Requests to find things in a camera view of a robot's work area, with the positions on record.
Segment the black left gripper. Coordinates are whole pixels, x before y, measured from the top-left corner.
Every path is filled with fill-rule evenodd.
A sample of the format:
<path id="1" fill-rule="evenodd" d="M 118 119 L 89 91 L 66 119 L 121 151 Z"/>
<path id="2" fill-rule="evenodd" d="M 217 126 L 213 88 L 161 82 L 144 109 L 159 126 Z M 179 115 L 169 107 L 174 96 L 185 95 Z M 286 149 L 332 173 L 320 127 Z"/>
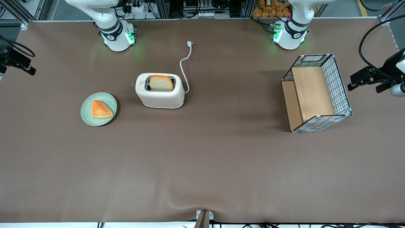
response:
<path id="1" fill-rule="evenodd" d="M 379 84 L 376 92 L 389 90 L 390 93 L 405 92 L 405 57 L 404 49 L 388 58 L 378 70 L 370 66 L 360 69 L 350 76 L 351 83 L 347 85 L 348 91 L 353 91 L 366 84 Z"/>

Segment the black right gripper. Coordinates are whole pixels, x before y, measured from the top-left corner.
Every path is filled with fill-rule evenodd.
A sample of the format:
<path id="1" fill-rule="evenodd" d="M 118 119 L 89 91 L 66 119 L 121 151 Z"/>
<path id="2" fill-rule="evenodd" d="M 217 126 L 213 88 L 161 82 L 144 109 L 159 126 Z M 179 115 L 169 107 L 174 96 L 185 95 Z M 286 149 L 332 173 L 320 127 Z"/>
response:
<path id="1" fill-rule="evenodd" d="M 36 69 L 31 66 L 31 59 L 11 47 L 1 51 L 0 63 L 4 66 L 17 67 L 32 76 L 36 73 Z"/>

